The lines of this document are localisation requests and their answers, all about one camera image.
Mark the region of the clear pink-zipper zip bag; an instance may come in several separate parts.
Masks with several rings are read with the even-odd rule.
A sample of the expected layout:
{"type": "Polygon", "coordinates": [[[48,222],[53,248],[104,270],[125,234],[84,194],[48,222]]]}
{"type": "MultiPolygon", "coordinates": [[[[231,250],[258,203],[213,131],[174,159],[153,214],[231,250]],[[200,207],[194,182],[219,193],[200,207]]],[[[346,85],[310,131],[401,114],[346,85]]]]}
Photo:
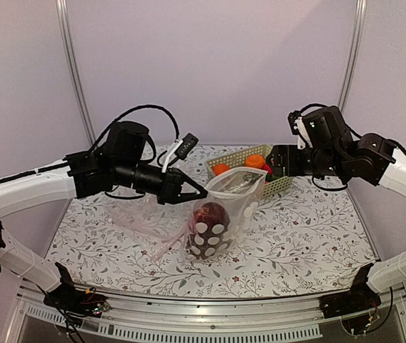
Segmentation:
{"type": "Polygon", "coordinates": [[[115,194],[105,205],[112,223],[124,230],[155,262],[184,234],[191,204],[157,203],[154,196],[129,199],[115,194]]]}

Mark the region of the clear white-dotted zip bag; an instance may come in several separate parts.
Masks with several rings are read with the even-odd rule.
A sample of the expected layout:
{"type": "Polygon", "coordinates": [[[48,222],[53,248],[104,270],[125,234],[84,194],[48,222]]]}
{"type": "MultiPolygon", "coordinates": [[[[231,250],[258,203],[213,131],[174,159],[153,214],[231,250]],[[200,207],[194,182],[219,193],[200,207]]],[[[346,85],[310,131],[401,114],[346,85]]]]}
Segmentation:
{"type": "Polygon", "coordinates": [[[267,172],[236,167],[211,179],[184,225],[184,256],[206,262],[241,243],[262,198],[267,172]]]}

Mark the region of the dark purple toy grapes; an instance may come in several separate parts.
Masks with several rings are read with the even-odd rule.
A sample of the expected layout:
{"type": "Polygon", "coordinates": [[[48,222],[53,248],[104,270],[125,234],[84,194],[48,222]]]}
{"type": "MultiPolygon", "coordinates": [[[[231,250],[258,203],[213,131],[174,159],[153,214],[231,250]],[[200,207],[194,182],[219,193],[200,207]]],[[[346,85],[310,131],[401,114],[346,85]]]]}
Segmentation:
{"type": "Polygon", "coordinates": [[[229,239],[224,241],[222,235],[205,237],[199,234],[190,234],[185,239],[184,251],[190,258],[206,260],[225,251],[231,243],[232,241],[229,239]]]}

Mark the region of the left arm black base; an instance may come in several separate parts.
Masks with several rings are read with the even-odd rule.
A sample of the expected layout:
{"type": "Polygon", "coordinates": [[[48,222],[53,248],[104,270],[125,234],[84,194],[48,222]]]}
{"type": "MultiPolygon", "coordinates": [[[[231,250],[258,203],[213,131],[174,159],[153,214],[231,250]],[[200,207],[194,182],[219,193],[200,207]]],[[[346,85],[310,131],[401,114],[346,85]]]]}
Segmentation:
{"type": "Polygon", "coordinates": [[[110,309],[107,298],[95,287],[78,290],[66,267],[58,262],[56,267],[60,273],[60,285],[51,292],[44,292],[45,305],[79,317],[100,317],[110,309]]]}

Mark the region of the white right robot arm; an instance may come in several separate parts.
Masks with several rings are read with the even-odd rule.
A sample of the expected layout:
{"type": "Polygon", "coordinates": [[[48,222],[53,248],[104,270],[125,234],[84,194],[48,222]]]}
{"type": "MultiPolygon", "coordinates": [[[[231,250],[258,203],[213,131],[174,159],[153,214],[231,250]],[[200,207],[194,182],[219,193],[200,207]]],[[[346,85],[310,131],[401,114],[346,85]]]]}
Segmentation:
{"type": "Polygon", "coordinates": [[[336,105],[308,104],[283,123],[296,142],[275,144],[267,155],[275,177],[307,177],[323,192],[343,192],[360,179],[406,199],[406,148],[398,141],[358,134],[336,105]]]}

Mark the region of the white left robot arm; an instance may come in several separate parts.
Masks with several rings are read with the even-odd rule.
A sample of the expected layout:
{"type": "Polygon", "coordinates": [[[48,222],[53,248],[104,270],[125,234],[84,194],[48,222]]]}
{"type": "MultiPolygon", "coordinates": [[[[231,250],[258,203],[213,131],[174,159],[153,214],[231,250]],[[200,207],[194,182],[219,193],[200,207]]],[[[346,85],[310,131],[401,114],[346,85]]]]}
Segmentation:
{"type": "Polygon", "coordinates": [[[1,220],[11,214],[60,200],[83,199],[114,187],[152,194],[158,204],[181,204],[203,199],[207,191],[182,170],[171,167],[171,158],[185,159],[198,139],[187,134],[169,147],[161,166],[143,159],[145,145],[154,145],[149,129],[132,121],[114,122],[101,146],[65,156],[53,164],[0,179],[0,266],[28,279],[65,310],[81,300],[67,269],[52,264],[18,242],[1,220]]]}

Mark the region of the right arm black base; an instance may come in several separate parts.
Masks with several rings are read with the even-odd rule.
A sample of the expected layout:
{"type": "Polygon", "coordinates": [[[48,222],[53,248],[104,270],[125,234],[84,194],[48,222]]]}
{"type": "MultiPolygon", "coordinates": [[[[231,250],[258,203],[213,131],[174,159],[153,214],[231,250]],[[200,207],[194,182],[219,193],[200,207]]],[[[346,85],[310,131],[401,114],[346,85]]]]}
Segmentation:
{"type": "Polygon", "coordinates": [[[366,334],[369,331],[375,319],[371,311],[376,313],[378,306],[381,305],[379,294],[367,285],[367,275],[373,265],[370,263],[363,266],[356,273],[348,290],[325,295],[319,299],[320,310],[325,319],[365,311],[365,314],[359,318],[353,317],[342,321],[343,329],[353,336],[366,334]]]}

